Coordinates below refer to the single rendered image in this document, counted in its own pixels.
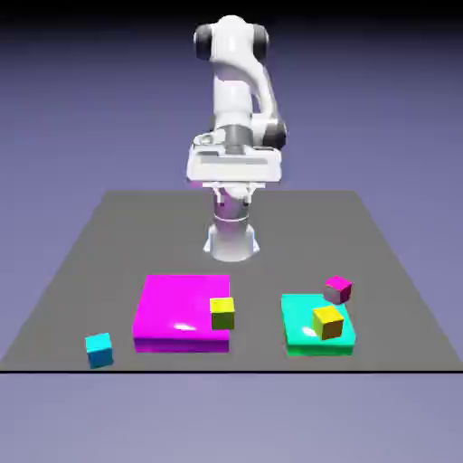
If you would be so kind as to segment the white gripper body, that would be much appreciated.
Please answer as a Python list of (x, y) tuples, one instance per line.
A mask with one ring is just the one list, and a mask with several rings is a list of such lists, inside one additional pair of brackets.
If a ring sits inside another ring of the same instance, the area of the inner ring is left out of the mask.
[(241, 155), (225, 152), (223, 145), (191, 145), (186, 177), (194, 183), (277, 183), (281, 180), (281, 152), (245, 146)]

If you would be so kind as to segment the small yellow cube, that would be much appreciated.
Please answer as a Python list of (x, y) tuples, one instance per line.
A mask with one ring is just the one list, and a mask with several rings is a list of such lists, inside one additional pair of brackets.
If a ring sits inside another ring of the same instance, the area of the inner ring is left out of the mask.
[(233, 330), (235, 326), (234, 299), (211, 298), (210, 314), (213, 330)]

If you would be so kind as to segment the small magenta cube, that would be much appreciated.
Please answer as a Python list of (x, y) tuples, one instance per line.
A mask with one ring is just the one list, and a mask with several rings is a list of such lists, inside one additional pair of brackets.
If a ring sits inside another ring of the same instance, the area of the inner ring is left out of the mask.
[(325, 300), (341, 305), (349, 300), (352, 292), (353, 282), (334, 275), (325, 281), (323, 296)]

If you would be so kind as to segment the small orange-yellow cube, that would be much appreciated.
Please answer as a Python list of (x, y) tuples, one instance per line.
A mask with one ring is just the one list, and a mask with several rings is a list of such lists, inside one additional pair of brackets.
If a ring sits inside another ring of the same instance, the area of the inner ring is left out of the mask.
[(344, 317), (335, 306), (313, 309), (312, 329), (321, 341), (338, 338), (344, 326)]

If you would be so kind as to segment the small cyan cube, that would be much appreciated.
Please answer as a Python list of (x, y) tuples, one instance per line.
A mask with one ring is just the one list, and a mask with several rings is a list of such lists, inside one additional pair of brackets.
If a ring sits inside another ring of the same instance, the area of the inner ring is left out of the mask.
[(92, 369), (113, 364), (113, 349), (109, 333), (86, 336), (85, 347)]

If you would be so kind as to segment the large magenta box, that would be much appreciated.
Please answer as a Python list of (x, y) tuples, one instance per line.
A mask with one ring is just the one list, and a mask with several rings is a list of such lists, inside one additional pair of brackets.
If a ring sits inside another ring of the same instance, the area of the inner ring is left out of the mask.
[(148, 275), (132, 325), (136, 352), (227, 353), (230, 331), (212, 328), (210, 300), (229, 295), (228, 275)]

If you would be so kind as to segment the large turquoise box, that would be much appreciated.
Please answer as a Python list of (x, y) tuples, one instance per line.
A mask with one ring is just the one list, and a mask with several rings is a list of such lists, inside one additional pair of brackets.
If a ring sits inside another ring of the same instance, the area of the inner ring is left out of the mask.
[(321, 340), (313, 325), (315, 309), (329, 303), (322, 294), (284, 294), (281, 316), (289, 356), (347, 356), (354, 351), (355, 331), (346, 303), (335, 306), (343, 317), (339, 337)]

